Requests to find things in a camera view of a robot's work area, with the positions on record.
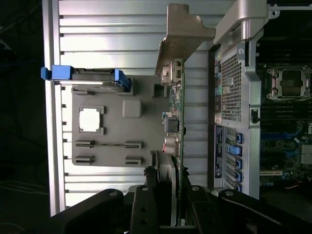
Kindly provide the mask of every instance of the connector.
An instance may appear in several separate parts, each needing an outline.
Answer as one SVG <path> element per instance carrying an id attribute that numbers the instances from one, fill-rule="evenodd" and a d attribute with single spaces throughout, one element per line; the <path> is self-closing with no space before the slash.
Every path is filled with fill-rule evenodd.
<path id="1" fill-rule="evenodd" d="M 242 170 L 243 161 L 241 159 L 236 159 L 236 168 Z"/>
<path id="2" fill-rule="evenodd" d="M 235 178 L 237 179 L 238 182 L 242 182 L 243 175 L 239 170 L 235 170 Z"/>
<path id="3" fill-rule="evenodd" d="M 242 156 L 242 147 L 236 145 L 236 146 L 230 146 L 228 147 L 228 152 L 237 156 Z"/>
<path id="4" fill-rule="evenodd" d="M 79 166 L 90 166 L 94 162 L 95 162 L 94 156 L 79 155 L 73 159 L 73 164 L 79 165 Z"/>
<path id="5" fill-rule="evenodd" d="M 236 134 L 236 142 L 238 144 L 242 144 L 243 143 L 243 134 L 241 134 L 241 133 L 237 133 Z"/>

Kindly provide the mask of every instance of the rectangular slot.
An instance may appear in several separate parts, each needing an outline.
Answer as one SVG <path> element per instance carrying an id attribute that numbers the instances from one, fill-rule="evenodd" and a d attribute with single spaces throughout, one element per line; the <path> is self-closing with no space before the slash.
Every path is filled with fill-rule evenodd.
<path id="1" fill-rule="evenodd" d="M 260 171 L 260 176 L 282 176 L 283 171 L 274 171 L 274 170 L 267 170 L 267 171 Z"/>
<path id="2" fill-rule="evenodd" d="M 142 149 L 142 142 L 127 141 L 125 149 Z"/>
<path id="3" fill-rule="evenodd" d="M 138 165 L 139 162 L 126 162 L 126 165 Z"/>
<path id="4" fill-rule="evenodd" d="M 125 165 L 141 166 L 142 157 L 139 156 L 127 156 L 125 160 Z"/>
<path id="5" fill-rule="evenodd" d="M 95 161 L 94 156 L 77 156 L 74 158 L 74 164 L 76 165 L 91 165 Z"/>

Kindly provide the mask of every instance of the ventilated metal panel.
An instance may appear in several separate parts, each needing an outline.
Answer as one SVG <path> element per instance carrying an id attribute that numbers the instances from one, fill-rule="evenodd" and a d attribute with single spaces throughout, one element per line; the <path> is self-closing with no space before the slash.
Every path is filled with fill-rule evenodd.
<path id="1" fill-rule="evenodd" d="M 221 64 L 222 71 L 222 119 L 241 121 L 241 63 L 236 55 Z"/>
<path id="2" fill-rule="evenodd" d="M 120 68 L 127 75 L 154 75 L 159 43 L 166 35 L 169 3 L 189 4 L 191 14 L 200 15 L 205 26 L 215 27 L 233 2 L 43 0 L 45 33 L 50 34 L 50 38 L 45 38 L 45 62 L 84 68 Z M 189 167 L 191 182 L 205 186 L 208 122 L 207 48 L 207 43 L 202 44 L 185 64 L 187 135 L 184 162 Z M 71 163 L 71 88 L 66 87 L 61 91 L 56 86 L 56 90 L 52 87 L 52 92 L 56 100 L 58 123 L 56 134 L 50 134 L 53 134 L 53 139 L 58 143 L 57 152 L 49 153 L 50 190 L 55 191 L 50 197 L 51 214 L 75 205 L 108 187 L 119 188 L 124 192 L 131 185 L 143 184 L 141 168 L 84 167 Z"/>

